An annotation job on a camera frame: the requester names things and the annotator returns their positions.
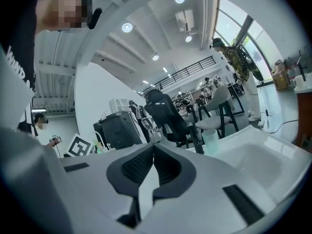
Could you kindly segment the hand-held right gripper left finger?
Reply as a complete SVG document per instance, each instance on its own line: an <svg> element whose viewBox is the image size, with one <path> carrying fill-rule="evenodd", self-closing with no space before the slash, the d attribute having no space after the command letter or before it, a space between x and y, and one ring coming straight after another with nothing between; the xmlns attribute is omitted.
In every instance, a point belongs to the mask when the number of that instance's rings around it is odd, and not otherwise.
<svg viewBox="0 0 312 234"><path fill-rule="evenodd" d="M117 219L130 228L135 228L141 221L138 193L153 165L153 148L152 144L137 148L133 153L112 162L106 171L107 179L115 191L132 199L129 213Z"/></svg>

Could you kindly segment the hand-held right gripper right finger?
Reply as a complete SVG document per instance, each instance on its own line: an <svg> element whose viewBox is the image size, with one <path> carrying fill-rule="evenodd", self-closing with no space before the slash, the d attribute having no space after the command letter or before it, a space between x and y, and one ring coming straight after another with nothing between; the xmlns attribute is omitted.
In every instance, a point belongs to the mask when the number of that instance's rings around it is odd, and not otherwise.
<svg viewBox="0 0 312 234"><path fill-rule="evenodd" d="M195 166L187 158L159 144L153 146L153 151L159 180L159 187L153 191L153 203L180 197L195 181Z"/></svg>

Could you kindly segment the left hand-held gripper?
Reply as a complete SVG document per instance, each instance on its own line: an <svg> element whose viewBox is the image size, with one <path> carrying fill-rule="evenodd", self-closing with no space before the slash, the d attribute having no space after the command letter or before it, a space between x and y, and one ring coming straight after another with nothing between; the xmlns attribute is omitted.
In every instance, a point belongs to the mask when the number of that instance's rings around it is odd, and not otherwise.
<svg viewBox="0 0 312 234"><path fill-rule="evenodd" d="M86 141L80 135L74 134L64 154L71 157L88 156L91 149L92 143Z"/></svg>

